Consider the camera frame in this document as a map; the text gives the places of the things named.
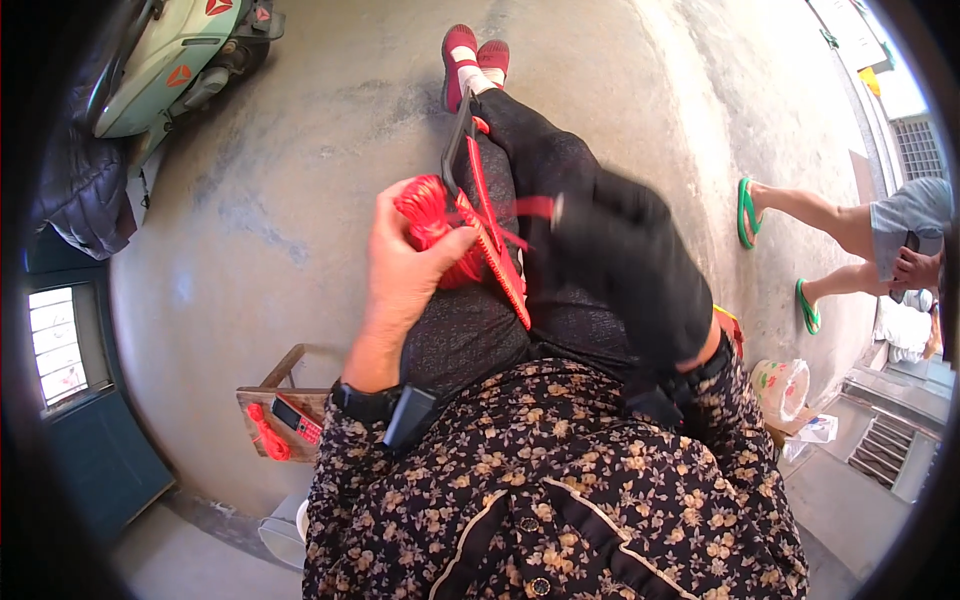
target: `red slipper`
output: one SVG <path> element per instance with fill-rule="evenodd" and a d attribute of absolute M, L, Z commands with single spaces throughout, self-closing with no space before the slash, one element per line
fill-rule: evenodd
<path fill-rule="evenodd" d="M 507 82 L 507 67 L 510 66 L 510 46 L 502 39 L 491 39 L 480 46 L 480 50 L 477 51 L 477 63 L 479 63 L 480 68 L 483 69 L 484 75 L 486 75 L 494 85 L 503 89 L 503 85 Z M 491 77 L 487 69 L 500 69 L 503 71 L 503 83 Z"/>
<path fill-rule="evenodd" d="M 441 52 L 444 56 L 444 66 L 446 73 L 444 75 L 444 97 L 446 99 L 446 109 L 454 114 L 457 107 L 460 106 L 460 100 L 464 95 L 464 90 L 460 89 L 460 78 L 457 77 L 457 69 L 462 66 L 480 66 L 476 60 L 455 61 L 450 55 L 450 51 L 458 46 L 466 46 L 476 54 L 477 38 L 470 27 L 466 25 L 454 25 L 446 32 L 444 36 L 444 45 Z"/>

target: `electric scooter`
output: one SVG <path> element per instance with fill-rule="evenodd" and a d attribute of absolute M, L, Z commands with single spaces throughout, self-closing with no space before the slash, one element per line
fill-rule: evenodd
<path fill-rule="evenodd" d="M 285 20 L 273 0 L 144 0 L 90 95 L 94 136 L 129 138 L 127 177 L 143 178 L 186 112 L 263 64 Z"/>

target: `shirt button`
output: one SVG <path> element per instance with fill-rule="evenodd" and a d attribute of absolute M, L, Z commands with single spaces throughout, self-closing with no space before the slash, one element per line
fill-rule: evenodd
<path fill-rule="evenodd" d="M 525 532 L 529 533 L 529 532 L 537 531 L 539 528 L 540 528 L 540 524 L 537 522 L 535 518 L 525 516 L 520 520 L 520 529 L 522 529 Z"/>
<path fill-rule="evenodd" d="M 537 579 L 530 582 L 530 588 L 533 589 L 534 593 L 537 596 L 545 596 L 550 592 L 550 582 L 543 579 L 542 577 L 538 577 Z"/>

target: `black glove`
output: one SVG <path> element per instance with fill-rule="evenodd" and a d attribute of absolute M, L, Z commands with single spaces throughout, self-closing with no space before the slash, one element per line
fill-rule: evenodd
<path fill-rule="evenodd" d="M 553 267 L 623 320 L 637 355 L 670 369 L 697 355 L 713 296 L 656 192 L 598 169 L 592 198 L 564 194 L 552 222 Z"/>

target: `floral blouse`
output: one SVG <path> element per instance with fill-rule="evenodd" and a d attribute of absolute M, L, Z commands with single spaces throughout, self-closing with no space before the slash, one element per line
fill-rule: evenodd
<path fill-rule="evenodd" d="M 803 598 L 774 445 L 736 357 L 685 435 L 562 359 L 464 390 L 394 461 L 327 405 L 303 597 Z"/>

